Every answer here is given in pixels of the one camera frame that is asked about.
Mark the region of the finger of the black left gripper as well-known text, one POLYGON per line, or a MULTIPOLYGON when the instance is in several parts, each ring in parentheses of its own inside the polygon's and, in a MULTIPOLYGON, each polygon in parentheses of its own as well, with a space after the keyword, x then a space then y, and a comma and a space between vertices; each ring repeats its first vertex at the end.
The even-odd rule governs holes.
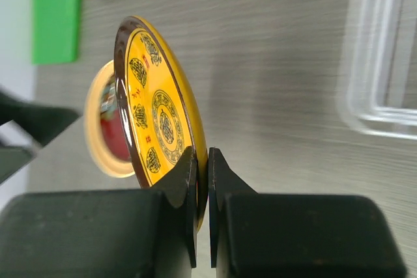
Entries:
POLYGON ((15 122, 41 146, 48 145, 80 116, 72 108, 27 102, 1 91, 1 125, 15 122))
POLYGON ((23 146, 1 146, 0 179, 9 179, 33 159, 33 153, 23 146))

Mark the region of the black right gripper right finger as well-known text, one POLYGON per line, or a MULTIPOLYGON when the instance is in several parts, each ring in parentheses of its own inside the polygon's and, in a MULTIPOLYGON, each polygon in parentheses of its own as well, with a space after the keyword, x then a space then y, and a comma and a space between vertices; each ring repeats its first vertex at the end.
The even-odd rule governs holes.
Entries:
POLYGON ((406 277, 381 209, 359 195, 258 193, 211 148, 211 266, 218 277, 406 277))

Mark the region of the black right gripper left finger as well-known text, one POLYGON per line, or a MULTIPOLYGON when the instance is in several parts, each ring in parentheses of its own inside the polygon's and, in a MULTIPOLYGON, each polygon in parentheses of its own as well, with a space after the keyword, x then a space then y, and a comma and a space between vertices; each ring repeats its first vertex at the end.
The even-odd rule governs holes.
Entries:
POLYGON ((25 193, 1 213, 2 277, 190 277, 195 151, 149 189, 25 193))

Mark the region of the cream yellow plate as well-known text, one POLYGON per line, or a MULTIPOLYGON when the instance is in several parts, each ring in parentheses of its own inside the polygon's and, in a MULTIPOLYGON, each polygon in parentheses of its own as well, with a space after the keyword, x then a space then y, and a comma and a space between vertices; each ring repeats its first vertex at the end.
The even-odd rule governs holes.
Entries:
POLYGON ((113 61, 101 67, 89 88, 84 108, 84 134, 89 153, 98 168, 108 176, 127 178, 134 175, 131 160, 119 160, 110 152, 100 127, 100 99, 111 76, 114 76, 113 61))

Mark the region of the dark red patterned plate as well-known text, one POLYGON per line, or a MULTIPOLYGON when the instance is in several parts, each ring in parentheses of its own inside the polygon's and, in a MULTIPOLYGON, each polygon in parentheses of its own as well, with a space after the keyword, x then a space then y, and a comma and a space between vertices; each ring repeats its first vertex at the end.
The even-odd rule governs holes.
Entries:
POLYGON ((111 76, 100 99, 100 127, 106 146, 119 160, 130 161, 116 100, 115 78, 111 76))

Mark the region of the olive yellow patterned plate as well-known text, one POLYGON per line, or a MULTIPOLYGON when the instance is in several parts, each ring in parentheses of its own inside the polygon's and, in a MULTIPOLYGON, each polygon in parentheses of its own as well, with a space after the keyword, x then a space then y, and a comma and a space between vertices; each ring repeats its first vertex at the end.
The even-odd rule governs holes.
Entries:
POLYGON ((162 35, 138 16, 129 16, 119 25, 113 61, 122 128, 139 185, 155 185, 192 147, 198 166, 197 224, 201 226, 208 197, 208 152, 186 74, 162 35))

